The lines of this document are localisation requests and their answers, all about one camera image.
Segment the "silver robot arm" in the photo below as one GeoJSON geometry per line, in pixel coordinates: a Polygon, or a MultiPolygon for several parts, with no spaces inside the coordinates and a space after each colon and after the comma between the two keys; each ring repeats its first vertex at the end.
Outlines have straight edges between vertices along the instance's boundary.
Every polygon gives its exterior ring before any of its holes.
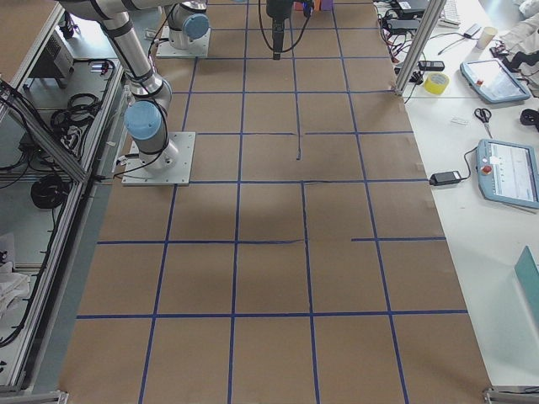
{"type": "Polygon", "coordinates": [[[61,1],[70,14],[99,24],[129,81],[134,103],[125,111],[125,127],[138,150],[137,167],[121,175],[131,181],[156,181],[157,176],[192,174],[195,133],[172,132],[168,109],[173,100],[170,83],[155,67],[150,50],[144,50],[131,20],[132,12],[163,8],[172,45],[198,40],[210,29],[204,1],[61,1]]]}
{"type": "MultiPolygon", "coordinates": [[[[190,42],[203,38],[210,30],[207,1],[183,1],[165,9],[168,43],[176,50],[187,50],[190,42]]],[[[262,2],[258,1],[259,30],[268,49],[277,56],[292,51],[302,40],[313,10],[313,1],[266,1],[265,12],[271,19],[271,40],[269,40],[262,22],[262,2]],[[285,48],[286,21],[291,18],[296,3],[301,4],[305,21],[298,38],[285,48]]]]}

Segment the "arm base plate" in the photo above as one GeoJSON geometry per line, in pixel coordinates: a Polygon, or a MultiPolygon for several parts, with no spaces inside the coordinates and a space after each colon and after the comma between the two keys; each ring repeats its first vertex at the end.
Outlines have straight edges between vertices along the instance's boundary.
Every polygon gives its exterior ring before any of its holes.
{"type": "Polygon", "coordinates": [[[156,56],[161,59],[194,59],[208,57],[210,48],[211,29],[199,39],[192,40],[184,37],[178,46],[169,41],[169,29],[166,26],[161,34],[156,56]]]}
{"type": "Polygon", "coordinates": [[[121,182],[125,186],[188,185],[195,150],[194,132],[169,132],[168,147],[153,161],[148,155],[129,159],[127,174],[121,182]]]}

